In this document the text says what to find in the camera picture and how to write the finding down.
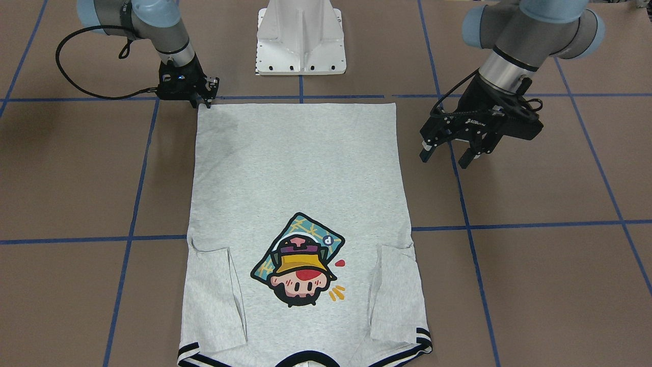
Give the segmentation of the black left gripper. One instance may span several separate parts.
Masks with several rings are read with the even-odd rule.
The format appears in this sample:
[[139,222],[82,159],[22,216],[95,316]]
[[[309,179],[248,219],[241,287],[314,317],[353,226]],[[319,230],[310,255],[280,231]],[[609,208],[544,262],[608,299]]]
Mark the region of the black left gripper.
[[[456,110],[445,111],[444,100],[466,81],[470,83],[459,98]],[[459,158],[458,165],[466,169],[481,155],[490,154],[503,136],[533,140],[544,125],[538,114],[542,101],[524,98],[531,84],[530,77],[520,76],[517,90],[507,92],[492,86],[479,74],[469,74],[440,97],[431,109],[420,130],[421,161],[427,163],[437,147],[450,140],[465,140],[470,147]]]

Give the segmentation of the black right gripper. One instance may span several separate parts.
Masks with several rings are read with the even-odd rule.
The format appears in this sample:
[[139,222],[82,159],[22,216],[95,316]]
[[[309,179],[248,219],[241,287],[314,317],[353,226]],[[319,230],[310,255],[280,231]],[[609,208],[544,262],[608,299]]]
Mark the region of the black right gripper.
[[161,100],[187,100],[193,109],[204,106],[210,109],[219,89],[219,77],[208,77],[198,56],[188,64],[177,67],[172,61],[161,62],[158,68],[156,96]]

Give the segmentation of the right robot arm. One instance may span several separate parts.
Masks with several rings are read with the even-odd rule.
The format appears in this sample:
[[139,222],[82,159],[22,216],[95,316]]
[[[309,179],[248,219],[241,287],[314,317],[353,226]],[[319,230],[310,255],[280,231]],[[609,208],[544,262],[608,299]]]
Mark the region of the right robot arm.
[[78,1],[77,14],[84,31],[125,37],[120,53],[129,54],[135,40],[148,39],[161,63],[158,85],[145,90],[161,100],[187,100],[193,108],[201,100],[207,108],[216,98],[218,77],[208,77],[194,51],[181,12],[174,1]]

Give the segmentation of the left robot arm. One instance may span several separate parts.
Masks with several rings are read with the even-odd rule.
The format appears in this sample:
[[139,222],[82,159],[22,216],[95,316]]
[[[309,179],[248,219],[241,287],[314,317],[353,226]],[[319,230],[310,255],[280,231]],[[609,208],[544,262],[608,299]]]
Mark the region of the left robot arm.
[[532,78],[549,57],[590,55],[606,34],[587,1],[501,1],[471,9],[463,20],[466,45],[489,49],[487,60],[458,83],[467,85],[457,108],[446,111],[443,95],[422,126],[420,158],[452,140],[468,143],[458,164],[492,153],[500,140],[533,140],[543,129],[538,98],[527,100]]

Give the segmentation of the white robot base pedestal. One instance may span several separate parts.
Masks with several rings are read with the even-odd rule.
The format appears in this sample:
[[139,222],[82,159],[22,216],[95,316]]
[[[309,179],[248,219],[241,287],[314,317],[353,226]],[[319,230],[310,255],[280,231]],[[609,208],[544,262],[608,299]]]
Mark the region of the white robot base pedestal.
[[330,1],[270,1],[258,12],[256,74],[325,76],[347,69],[342,13]]

